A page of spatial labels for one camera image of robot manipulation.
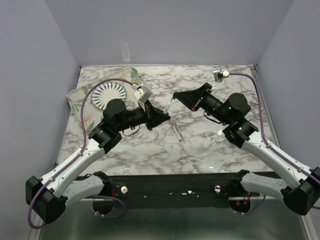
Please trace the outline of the white marker with pink tip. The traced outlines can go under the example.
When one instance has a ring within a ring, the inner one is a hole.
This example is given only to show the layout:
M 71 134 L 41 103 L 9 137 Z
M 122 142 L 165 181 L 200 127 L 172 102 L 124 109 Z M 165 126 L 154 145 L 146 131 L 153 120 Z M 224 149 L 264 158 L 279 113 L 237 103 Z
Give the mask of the white marker with pink tip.
M 174 131 L 174 134 L 176 135 L 176 138 L 177 138 L 178 142 L 180 142 L 180 143 L 183 142 L 184 141 L 183 137 L 182 137 L 181 133 L 179 132 L 178 127 L 176 126 L 176 124 L 175 124 L 175 126 L 171 126 L 171 127 L 172 127 L 172 129 Z

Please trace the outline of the white pen with dark tip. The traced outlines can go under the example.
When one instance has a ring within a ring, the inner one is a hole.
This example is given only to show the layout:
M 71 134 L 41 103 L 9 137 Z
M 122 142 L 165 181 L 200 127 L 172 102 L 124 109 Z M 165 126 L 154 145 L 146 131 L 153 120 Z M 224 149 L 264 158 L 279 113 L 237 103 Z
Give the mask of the white pen with dark tip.
M 168 113 L 168 111 L 169 111 L 169 109 L 170 109 L 170 107 L 171 107 L 171 105 L 172 105 L 172 102 L 173 102 L 173 98 L 170 99 L 167 107 L 165 108 L 165 110 L 164 110 L 164 113 L 165 113 L 165 114 Z

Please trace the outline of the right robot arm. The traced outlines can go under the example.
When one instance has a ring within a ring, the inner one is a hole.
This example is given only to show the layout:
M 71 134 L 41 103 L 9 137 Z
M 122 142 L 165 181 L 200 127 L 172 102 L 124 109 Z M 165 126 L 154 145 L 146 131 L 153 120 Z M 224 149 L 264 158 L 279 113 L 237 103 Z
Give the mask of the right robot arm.
M 260 159 L 279 176 L 265 177 L 243 170 L 230 183 L 230 191 L 236 196 L 245 192 L 269 196 L 305 216 L 320 198 L 319 167 L 311 169 L 273 146 L 262 131 L 245 118 L 251 108 L 243 94 L 233 93 L 221 102 L 211 91 L 211 85 L 205 83 L 195 90 L 176 91 L 173 99 L 193 112 L 203 109 L 213 116 L 225 126 L 222 132 L 230 143 Z

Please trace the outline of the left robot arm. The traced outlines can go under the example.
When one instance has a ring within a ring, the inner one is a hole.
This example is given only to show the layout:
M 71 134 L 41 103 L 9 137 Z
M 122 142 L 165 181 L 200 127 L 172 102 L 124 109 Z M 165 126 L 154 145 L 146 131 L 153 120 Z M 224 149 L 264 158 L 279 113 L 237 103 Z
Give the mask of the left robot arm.
M 94 173 L 86 180 L 75 179 L 93 162 L 106 155 L 122 139 L 121 132 L 144 124 L 148 130 L 169 121 L 170 116 L 147 101 L 143 107 L 126 108 L 121 99 L 112 99 L 103 111 L 102 121 L 84 139 L 83 145 L 64 163 L 40 178 L 31 176 L 25 183 L 28 213 L 35 212 L 44 222 L 57 220 L 68 204 L 98 195 L 107 197 L 111 185 L 105 174 Z

